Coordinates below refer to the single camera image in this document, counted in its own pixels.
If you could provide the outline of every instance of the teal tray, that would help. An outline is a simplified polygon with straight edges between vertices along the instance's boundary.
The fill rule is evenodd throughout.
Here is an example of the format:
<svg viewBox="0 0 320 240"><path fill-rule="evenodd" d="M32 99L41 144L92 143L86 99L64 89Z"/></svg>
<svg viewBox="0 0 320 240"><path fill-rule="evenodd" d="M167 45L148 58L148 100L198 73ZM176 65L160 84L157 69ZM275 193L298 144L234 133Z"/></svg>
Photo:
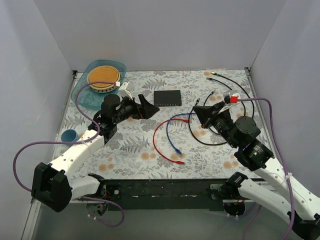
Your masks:
<svg viewBox="0 0 320 240"><path fill-rule="evenodd" d="M123 65L120 62L117 61L111 61L111 60L96 60L93 61L92 63L89 64L89 66L86 68L86 70L84 71L84 73L82 74L82 76L80 77L79 81L77 82L77 84L75 85L72 93L71 93L71 99L72 101L75 101L76 99L76 94L77 92L80 90L81 87L83 87L84 85L86 85L87 82L87 77L88 74L91 72L91 70L100 67L100 66L112 66L115 67L119 73L120 73L120 82L122 83L127 69L126 66ZM93 109L93 110L100 110L101 109L101 104L105 98L105 96L109 95L109 94L117 94L119 88L117 87L115 90L110 91L110 92L105 92L105 93L98 93L93 91L90 86L86 87L85 89L83 89L81 91L81 93L79 94L78 97L78 104L88 108L88 109Z"/></svg>

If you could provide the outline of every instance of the gray wall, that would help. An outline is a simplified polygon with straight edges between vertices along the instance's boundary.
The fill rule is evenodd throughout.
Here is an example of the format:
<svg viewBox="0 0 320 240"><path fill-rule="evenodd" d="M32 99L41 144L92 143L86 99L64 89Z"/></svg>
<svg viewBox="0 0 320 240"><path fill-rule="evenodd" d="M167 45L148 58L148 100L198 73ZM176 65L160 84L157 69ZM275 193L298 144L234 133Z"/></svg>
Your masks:
<svg viewBox="0 0 320 240"><path fill-rule="evenodd" d="M320 196L320 1L287 0L253 66L290 172ZM268 107L262 103L265 118Z"/></svg>
<svg viewBox="0 0 320 240"><path fill-rule="evenodd" d="M0 0L0 239L21 238L31 195L15 181L12 162L25 144L54 140L72 72L33 0ZM18 175L31 187L51 146L27 149Z"/></svg>
<svg viewBox="0 0 320 240"><path fill-rule="evenodd" d="M250 67L285 0L34 0L73 70Z"/></svg>

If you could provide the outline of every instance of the table surface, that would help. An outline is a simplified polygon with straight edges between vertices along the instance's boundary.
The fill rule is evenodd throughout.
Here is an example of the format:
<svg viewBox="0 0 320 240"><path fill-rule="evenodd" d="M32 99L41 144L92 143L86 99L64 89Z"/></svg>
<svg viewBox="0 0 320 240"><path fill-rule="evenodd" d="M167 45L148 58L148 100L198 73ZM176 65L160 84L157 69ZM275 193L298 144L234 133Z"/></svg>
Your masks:
<svg viewBox="0 0 320 240"><path fill-rule="evenodd" d="M163 121L175 114L189 113L197 98L203 105L210 92L214 94L209 98L207 106L220 102L223 92L228 89L218 82L207 80L211 70L197 71L132 71L127 72L124 81L132 81L132 96L143 94L150 102L154 102L153 91L180 90L182 106L161 107L160 111L148 120L133 120L129 118L118 124L117 133L102 148L94 152L90 158L76 171L74 178L85 176L89 173L98 174L105 179L227 179L234 172L242 172L250 178L259 178L253 172L243 167L233 156L236 151L228 144L221 146L206 146L195 141L186 123L172 121L169 125L169 135L183 155L179 156L170 146L166 136L166 125L162 126L156 136L155 143L160 151L173 160L181 160L185 164L176 164L164 159L155 150L152 138L155 128ZM229 77L240 84L250 96L253 91L250 81L244 70L215 70L221 75ZM234 83L214 76L221 82L238 90L241 98L247 98L242 90ZM245 103L246 115L252 115L252 104ZM84 112L93 116L96 111L82 107ZM241 104L231 110L232 119L237 119L244 114ZM258 140L270 148L267 129L261 113L255 104L254 120L261 130ZM61 133L67 129L75 129L79 135L83 134L90 122L77 110L75 103L68 100L68 107ZM191 129L201 141L205 143L224 142L221 136L215 135L200 127L200 122L195 116ZM68 148L57 145L54 149L54 158L57 158Z"/></svg>

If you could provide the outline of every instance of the orange round lid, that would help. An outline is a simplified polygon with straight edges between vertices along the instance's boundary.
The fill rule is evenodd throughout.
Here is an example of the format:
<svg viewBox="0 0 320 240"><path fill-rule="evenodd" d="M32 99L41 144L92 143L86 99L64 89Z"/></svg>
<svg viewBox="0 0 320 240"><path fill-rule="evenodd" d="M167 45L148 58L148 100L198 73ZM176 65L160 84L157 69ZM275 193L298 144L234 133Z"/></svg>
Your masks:
<svg viewBox="0 0 320 240"><path fill-rule="evenodd" d="M120 73L119 71L113 66L98 66L94 68L91 72L89 72L87 77L87 82L112 82L115 83L119 80ZM95 83L90 85L90 87L98 88L98 89L105 89L109 87L113 87L113 84L109 83Z"/></svg>

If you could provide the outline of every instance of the leaf pattern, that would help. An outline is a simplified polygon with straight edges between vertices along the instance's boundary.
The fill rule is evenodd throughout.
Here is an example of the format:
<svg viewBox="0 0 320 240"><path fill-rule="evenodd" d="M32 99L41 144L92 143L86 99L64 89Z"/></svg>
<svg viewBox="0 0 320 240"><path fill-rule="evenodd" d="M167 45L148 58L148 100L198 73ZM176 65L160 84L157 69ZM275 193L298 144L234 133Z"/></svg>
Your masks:
<svg viewBox="0 0 320 240"><path fill-rule="evenodd" d="M212 106L221 101L220 97L227 89L217 82L206 80L205 72L207 71L127 72L124 81L134 82L131 93L137 101L139 101L138 94L144 94L146 99L153 103L154 90L180 90L182 106L161 107L160 111L148 120L129 119L119 123L117 133L104 147L94 152L72 177L79 178L89 173L96 173L106 179L225 179L239 171L250 178L257 178L257 175L243 167L234 157L233 153L236 149L227 144L221 146L199 144L191 138L187 124L182 121L171 121L168 126L171 140L181 150L182 156L178 155L169 144L166 124L157 131L155 141L157 148L164 155L173 160L183 161L185 164L176 164L166 160L157 153L151 143L154 130L161 122L176 114L189 113L197 98L200 98L199 104L202 105L208 94L215 91L206 105ZM251 83L244 70L216 70L216 72L236 81L252 96ZM219 80L237 89L243 98L246 97L236 84L225 79ZM251 115L251 103L246 102L245 106L247 113ZM92 109L84 107L82 109L91 117L96 113ZM241 104L231 110L232 119L235 120L239 114L243 114ZM188 116L179 116L179 118L187 119ZM270 148L266 126L264 126L256 104L254 120L261 129L261 134L258 136L259 141ZM89 124L90 121L78 112L74 102L69 101L59 135L66 129L75 129L78 134L83 134ZM221 136L202 129L200 125L198 118L193 116L190 126L192 132L200 140L206 143L224 142ZM55 146L54 156L60 156L67 149L68 147L64 145Z"/></svg>

